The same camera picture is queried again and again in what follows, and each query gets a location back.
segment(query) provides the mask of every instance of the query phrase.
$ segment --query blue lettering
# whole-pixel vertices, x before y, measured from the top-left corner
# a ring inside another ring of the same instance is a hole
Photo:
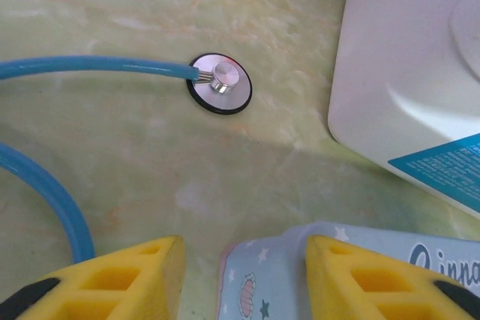
[[[460,279],[457,281],[461,283],[463,286],[467,285],[470,286],[472,284],[472,279],[470,279],[469,276],[469,268],[468,268],[468,262],[460,262]]]
[[[442,263],[443,260],[443,251],[442,250],[437,250],[436,252],[438,259],[439,259],[439,272],[443,275],[445,275],[445,265]]]
[[[457,279],[457,263],[456,262],[447,263],[447,276],[455,280]]]
[[[421,258],[424,258],[423,265],[419,264]],[[425,269],[430,269],[430,254],[424,244],[416,244],[410,254],[410,264],[422,266]]]
[[[475,283],[475,285],[480,283],[480,263],[479,262],[473,262],[472,277],[473,277],[473,282]]]

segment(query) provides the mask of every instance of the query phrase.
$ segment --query green marble surface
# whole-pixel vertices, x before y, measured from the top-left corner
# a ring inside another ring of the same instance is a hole
[[[253,100],[202,110],[184,82],[51,73],[0,84],[0,140],[68,189],[99,254],[184,236],[179,318],[213,319],[229,243],[334,220],[479,239],[480,223],[338,145],[326,123],[345,0],[0,0],[0,59],[223,52]],[[0,298],[71,263],[61,226],[0,172]]]

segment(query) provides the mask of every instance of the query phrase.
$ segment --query stethoscope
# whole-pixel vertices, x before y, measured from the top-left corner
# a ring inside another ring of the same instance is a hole
[[[222,115],[242,111],[252,98],[252,83],[245,69],[232,58],[217,53],[201,55],[189,65],[97,55],[25,58],[0,62],[0,80],[74,70],[126,71],[185,79],[188,92],[201,107]],[[4,143],[0,143],[0,167],[30,185],[54,210],[67,233],[74,262],[95,257],[82,212],[47,170]]]

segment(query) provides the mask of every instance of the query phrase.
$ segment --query white bottle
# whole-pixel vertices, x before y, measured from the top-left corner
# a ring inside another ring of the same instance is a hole
[[[328,125],[480,217],[480,0],[346,0]]]

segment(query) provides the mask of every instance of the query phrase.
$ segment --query blue rubber tube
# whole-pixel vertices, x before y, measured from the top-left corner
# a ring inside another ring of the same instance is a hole
[[[111,70],[198,80],[196,67],[163,61],[99,55],[53,56],[0,62],[0,79],[57,71]]]
[[[39,193],[55,212],[67,233],[73,262],[95,257],[92,236],[83,215],[65,188],[45,169],[0,142],[0,167],[16,175]]]
[[[72,55],[26,58],[0,62],[0,79],[39,73],[74,70],[111,70],[148,73],[198,80],[200,71],[188,65],[112,56]],[[83,215],[65,188],[45,169],[18,151],[0,143],[0,166],[24,180],[52,207],[60,219],[73,253],[74,262],[95,256],[92,236]]]

